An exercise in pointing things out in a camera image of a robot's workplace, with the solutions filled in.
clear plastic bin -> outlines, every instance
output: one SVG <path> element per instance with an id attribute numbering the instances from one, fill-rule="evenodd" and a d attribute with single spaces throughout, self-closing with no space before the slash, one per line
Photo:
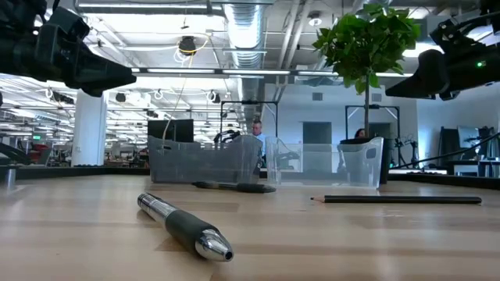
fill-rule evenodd
<path id="1" fill-rule="evenodd" d="M 274 186 L 378 188 L 384 139 L 366 144 L 284 144 L 266 138 L 267 180 Z"/>
<path id="2" fill-rule="evenodd" d="M 153 183 L 257 183 L 263 143 L 240 136 L 229 144 L 202 145 L 148 137 Z"/>

silver pen tip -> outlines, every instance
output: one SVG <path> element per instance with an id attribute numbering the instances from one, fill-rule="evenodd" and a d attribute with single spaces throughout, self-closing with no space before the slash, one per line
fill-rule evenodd
<path id="1" fill-rule="evenodd" d="M 195 242 L 195 249 L 203 258 L 211 261 L 230 261 L 234 257 L 229 242 L 214 229 L 203 230 L 202 236 Z"/>

plant stem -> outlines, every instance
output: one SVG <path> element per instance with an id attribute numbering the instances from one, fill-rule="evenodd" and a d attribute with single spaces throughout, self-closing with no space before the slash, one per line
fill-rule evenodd
<path id="1" fill-rule="evenodd" d="M 366 90 L 365 90 L 365 137 L 370 137 L 370 76 L 366 75 Z"/>

computer monitor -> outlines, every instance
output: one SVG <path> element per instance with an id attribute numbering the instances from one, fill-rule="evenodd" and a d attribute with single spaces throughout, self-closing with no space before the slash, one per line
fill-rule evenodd
<path id="1" fill-rule="evenodd" d="M 460 148 L 471 148 L 479 143 L 479 130 L 468 126 L 458 126 Z"/>
<path id="2" fill-rule="evenodd" d="M 163 138 L 168 120 L 149 120 L 148 135 L 156 138 Z M 178 142 L 195 141 L 195 122 L 193 119 L 172 120 L 165 135 L 166 140 Z"/>

black marker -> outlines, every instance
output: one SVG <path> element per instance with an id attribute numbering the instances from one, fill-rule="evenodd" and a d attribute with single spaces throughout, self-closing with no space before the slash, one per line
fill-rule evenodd
<path id="1" fill-rule="evenodd" d="M 245 193 L 271 193 L 276 191 L 276 188 L 263 184 L 256 183 L 216 183 L 216 182 L 196 182 L 193 185 L 197 188 L 216 189 L 216 190 L 232 190 Z"/>

